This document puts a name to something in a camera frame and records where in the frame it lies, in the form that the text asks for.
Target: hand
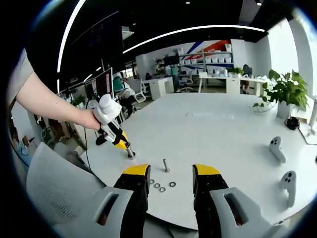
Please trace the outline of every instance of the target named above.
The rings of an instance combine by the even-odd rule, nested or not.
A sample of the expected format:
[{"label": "hand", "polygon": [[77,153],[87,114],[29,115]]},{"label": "hand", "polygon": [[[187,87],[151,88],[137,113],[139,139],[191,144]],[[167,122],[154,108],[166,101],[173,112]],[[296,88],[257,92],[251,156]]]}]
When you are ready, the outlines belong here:
[{"label": "hand", "polygon": [[95,118],[93,110],[81,110],[80,125],[88,129],[100,129],[100,122]]}]

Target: ceiling light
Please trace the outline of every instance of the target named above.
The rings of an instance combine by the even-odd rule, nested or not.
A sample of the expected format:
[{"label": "ceiling light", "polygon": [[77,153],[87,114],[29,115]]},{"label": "ceiling light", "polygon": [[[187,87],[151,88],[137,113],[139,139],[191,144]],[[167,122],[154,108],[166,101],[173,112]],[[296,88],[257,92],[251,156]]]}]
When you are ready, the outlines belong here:
[{"label": "ceiling light", "polygon": [[260,0],[255,0],[258,6],[262,6],[262,2]]},{"label": "ceiling light", "polygon": [[59,79],[57,80],[57,93],[59,93]]},{"label": "ceiling light", "polygon": [[86,80],[89,79],[91,76],[93,76],[93,75],[89,74],[89,76],[87,78],[85,78],[84,82],[86,82]]},{"label": "ceiling light", "polygon": [[65,43],[66,43],[68,33],[70,31],[71,25],[73,24],[79,10],[84,5],[85,1],[86,0],[79,0],[78,4],[75,6],[73,13],[71,14],[69,21],[66,25],[65,32],[64,32],[63,38],[61,40],[60,49],[59,49],[58,62],[57,62],[57,72],[58,73],[60,72],[61,58],[63,57],[63,51],[65,48]]},{"label": "ceiling light", "polygon": [[141,45],[144,45],[148,42],[151,42],[153,40],[157,40],[159,38],[162,38],[164,36],[169,36],[169,35],[172,35],[172,34],[176,34],[176,33],[180,33],[180,32],[184,32],[184,31],[191,31],[191,30],[198,30],[198,29],[206,29],[206,28],[223,28],[223,27],[228,27],[228,28],[242,28],[242,29],[247,29],[247,30],[254,30],[254,31],[261,31],[261,32],[264,32],[265,30],[263,29],[260,29],[260,28],[256,28],[256,27],[251,27],[251,26],[238,26],[238,25],[209,25],[209,26],[195,26],[195,27],[190,27],[190,28],[185,28],[185,29],[181,29],[181,30],[177,30],[177,31],[172,31],[172,32],[169,32],[169,33],[165,33],[163,35],[160,35],[160,36],[156,36],[154,38],[151,38],[149,40],[146,40],[144,42],[141,42],[127,50],[125,50],[124,52],[122,52],[123,54],[127,53],[128,51],[130,50],[133,50]]}]

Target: green plant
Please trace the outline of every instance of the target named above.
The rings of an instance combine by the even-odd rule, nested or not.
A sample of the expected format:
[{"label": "green plant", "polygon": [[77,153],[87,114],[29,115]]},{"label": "green plant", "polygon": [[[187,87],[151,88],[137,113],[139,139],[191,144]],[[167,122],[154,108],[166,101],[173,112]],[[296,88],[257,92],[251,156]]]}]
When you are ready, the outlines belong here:
[{"label": "green plant", "polygon": [[236,67],[236,68],[227,68],[228,70],[228,73],[240,73],[240,74],[243,74],[243,69],[242,68],[239,68],[239,67]]},{"label": "green plant", "polygon": [[[275,79],[276,85],[272,89],[267,88],[267,83],[263,84],[266,92],[265,96],[260,96],[264,102],[286,102],[286,105],[294,104],[301,110],[306,110],[307,105],[307,83],[299,75],[292,70],[292,73],[282,74],[270,70],[268,77],[270,80]],[[254,103],[253,107],[264,107],[264,103]]]},{"label": "green plant", "polygon": [[78,104],[85,102],[85,99],[86,98],[83,95],[80,95],[78,98],[73,100],[73,105],[77,106]]}]

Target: round table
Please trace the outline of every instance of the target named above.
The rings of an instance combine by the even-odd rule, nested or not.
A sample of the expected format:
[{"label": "round table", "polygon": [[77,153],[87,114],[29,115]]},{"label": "round table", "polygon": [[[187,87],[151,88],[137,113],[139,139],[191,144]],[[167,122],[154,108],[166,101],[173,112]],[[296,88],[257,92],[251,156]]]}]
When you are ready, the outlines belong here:
[{"label": "round table", "polygon": [[[192,165],[215,167],[229,187],[237,187],[274,224],[307,206],[317,192],[317,146],[307,145],[299,131],[276,117],[277,106],[255,113],[256,96],[217,93],[168,94],[138,111],[122,124],[136,158],[111,143],[88,150],[93,172],[113,186],[129,166],[151,165],[148,213],[179,226],[198,229],[193,208]],[[269,142],[281,136],[288,161],[280,164]],[[163,159],[170,172],[164,171]],[[295,205],[287,207],[287,191],[278,183],[289,170],[297,173]]]}]

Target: human arm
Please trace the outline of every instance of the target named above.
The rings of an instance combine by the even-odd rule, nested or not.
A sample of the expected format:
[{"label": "human arm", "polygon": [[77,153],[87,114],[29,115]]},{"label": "human arm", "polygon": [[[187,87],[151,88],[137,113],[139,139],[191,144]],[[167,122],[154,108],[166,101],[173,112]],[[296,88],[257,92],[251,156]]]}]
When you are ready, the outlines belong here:
[{"label": "human arm", "polygon": [[45,118],[69,121],[86,128],[100,129],[91,110],[80,110],[54,94],[35,72],[21,87],[16,100],[28,111]]}]

